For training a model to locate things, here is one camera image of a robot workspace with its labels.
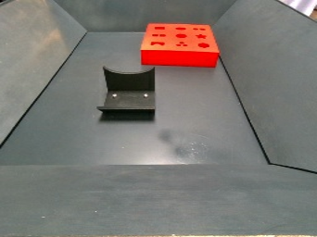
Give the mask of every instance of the red shape sorter block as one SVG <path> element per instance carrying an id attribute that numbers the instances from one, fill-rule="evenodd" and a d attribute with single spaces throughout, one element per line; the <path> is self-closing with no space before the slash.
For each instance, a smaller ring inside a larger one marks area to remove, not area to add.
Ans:
<path id="1" fill-rule="evenodd" d="M 208 25 L 146 25 L 141 41 L 144 65 L 215 67 L 217 57 L 219 49 Z"/>

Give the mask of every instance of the star-shaped hole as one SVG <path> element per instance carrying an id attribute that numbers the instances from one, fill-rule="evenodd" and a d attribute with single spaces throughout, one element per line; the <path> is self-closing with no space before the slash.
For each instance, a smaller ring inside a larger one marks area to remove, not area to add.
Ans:
<path id="1" fill-rule="evenodd" d="M 196 36 L 197 39 L 205 39 L 205 37 L 207 37 L 204 34 L 197 34 L 195 36 Z"/>

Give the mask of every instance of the black l-shaped holder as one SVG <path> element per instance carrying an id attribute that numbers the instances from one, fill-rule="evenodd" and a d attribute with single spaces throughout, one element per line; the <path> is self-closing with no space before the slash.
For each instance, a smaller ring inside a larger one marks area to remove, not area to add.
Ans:
<path id="1" fill-rule="evenodd" d="M 155 112 L 155 68 L 121 73 L 104 67 L 104 76 L 108 93 L 100 111 Z"/>

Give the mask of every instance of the gray wall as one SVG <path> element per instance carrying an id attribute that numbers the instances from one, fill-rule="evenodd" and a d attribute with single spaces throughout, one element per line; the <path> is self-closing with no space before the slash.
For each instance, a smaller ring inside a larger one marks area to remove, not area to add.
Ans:
<path id="1" fill-rule="evenodd" d="M 0 6 L 0 143 L 84 34 L 50 0 Z"/>
<path id="2" fill-rule="evenodd" d="M 144 31 L 148 22 L 212 25 L 236 0 L 56 0 L 88 31 Z"/>
<path id="3" fill-rule="evenodd" d="M 317 24 L 274 0 L 237 0 L 213 27 L 272 164 L 317 171 Z"/>

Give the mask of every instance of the circular hole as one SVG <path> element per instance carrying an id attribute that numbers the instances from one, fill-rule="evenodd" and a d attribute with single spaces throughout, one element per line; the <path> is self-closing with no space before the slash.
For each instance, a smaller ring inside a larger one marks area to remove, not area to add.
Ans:
<path id="1" fill-rule="evenodd" d="M 197 46 L 199 46 L 200 48 L 208 48 L 208 44 L 205 44 L 205 43 L 199 43 Z"/>

